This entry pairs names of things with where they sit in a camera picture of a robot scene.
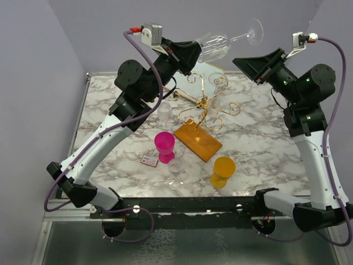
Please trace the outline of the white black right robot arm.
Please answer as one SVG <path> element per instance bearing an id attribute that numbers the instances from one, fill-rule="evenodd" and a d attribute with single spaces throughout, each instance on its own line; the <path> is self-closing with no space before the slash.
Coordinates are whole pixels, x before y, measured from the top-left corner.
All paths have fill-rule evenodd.
<path id="1" fill-rule="evenodd" d="M 277 188 L 262 189 L 255 193 L 253 209 L 260 216 L 279 211 L 293 218 L 303 232 L 340 225 L 352 219 L 352 204 L 338 187 L 329 145 L 323 143 L 328 123 L 320 106 L 335 92 L 335 71 L 320 63 L 296 77 L 285 61 L 284 50 L 278 48 L 262 57 L 232 62 L 250 80 L 268 83 L 288 101 L 284 121 L 304 163 L 311 197 L 305 200 Z"/>

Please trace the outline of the clear round wine glass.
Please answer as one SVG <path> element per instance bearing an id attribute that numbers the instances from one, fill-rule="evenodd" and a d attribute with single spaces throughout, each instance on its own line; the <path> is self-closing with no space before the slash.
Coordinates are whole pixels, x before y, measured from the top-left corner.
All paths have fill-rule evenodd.
<path id="1" fill-rule="evenodd" d="M 244 34 L 229 37 L 226 33 L 207 33 L 196 39 L 201 46 L 201 53 L 198 63 L 206 63 L 219 60 L 225 57 L 234 42 L 240 39 L 247 39 L 248 43 L 258 46 L 264 37 L 264 29 L 262 23 L 258 19 L 249 21 Z"/>

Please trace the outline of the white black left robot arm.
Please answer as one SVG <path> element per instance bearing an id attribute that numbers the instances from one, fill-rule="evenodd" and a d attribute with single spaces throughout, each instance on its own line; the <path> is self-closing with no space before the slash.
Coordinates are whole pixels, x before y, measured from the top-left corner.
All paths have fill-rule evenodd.
<path id="1" fill-rule="evenodd" d="M 173 42 L 163 38 L 162 52 L 155 62 L 141 51 L 150 68 L 136 60 L 127 60 L 117 71 L 115 85 L 121 90 L 102 123 L 91 137 L 64 161 L 51 162 L 46 170 L 76 208 L 92 204 L 103 208 L 110 218 L 120 215 L 121 197 L 112 188 L 92 184 L 89 179 L 106 156 L 134 133 L 154 111 L 149 103 L 159 104 L 163 87 L 176 72 L 185 76 L 197 63 L 201 45 L 197 41 Z"/>

